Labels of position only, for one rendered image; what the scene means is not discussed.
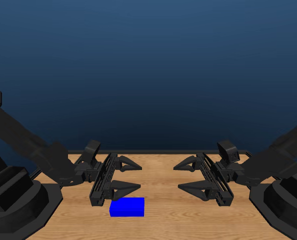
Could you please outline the blue hollow socket block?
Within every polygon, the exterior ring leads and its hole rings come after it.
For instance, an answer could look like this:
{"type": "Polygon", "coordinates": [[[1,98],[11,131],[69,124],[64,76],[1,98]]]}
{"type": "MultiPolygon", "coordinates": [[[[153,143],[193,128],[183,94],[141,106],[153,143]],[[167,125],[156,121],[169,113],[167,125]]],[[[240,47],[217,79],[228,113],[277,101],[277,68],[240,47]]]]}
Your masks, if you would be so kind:
{"type": "Polygon", "coordinates": [[[111,217],[144,217],[144,197],[122,197],[112,201],[109,207],[111,217]]]}

